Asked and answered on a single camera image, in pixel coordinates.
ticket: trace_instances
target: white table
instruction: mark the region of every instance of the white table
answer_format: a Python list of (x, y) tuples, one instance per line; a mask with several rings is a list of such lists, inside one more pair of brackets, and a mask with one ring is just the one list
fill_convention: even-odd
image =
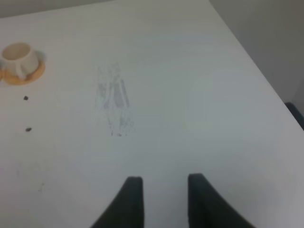
[(46, 62), (30, 85), (0, 82), (1, 214), (88, 228), (135, 175), (145, 227), (187, 228), (201, 172), (257, 228), (304, 226), (304, 133), (206, 0), (114, 0), (0, 31), (0, 49), (28, 42)]

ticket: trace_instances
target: dark object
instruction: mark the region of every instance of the dark object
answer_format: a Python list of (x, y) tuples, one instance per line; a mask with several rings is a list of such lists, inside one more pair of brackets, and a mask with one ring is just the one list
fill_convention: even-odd
[(202, 174), (188, 177), (189, 228), (253, 228)]
[(294, 116), (295, 120), (299, 123), (299, 125), (304, 130), (304, 117), (296, 108), (296, 106), (291, 102), (285, 103), (285, 105), (288, 108), (288, 110), (291, 112), (291, 114)]
[(129, 177), (110, 206), (91, 228), (143, 228), (143, 180)]

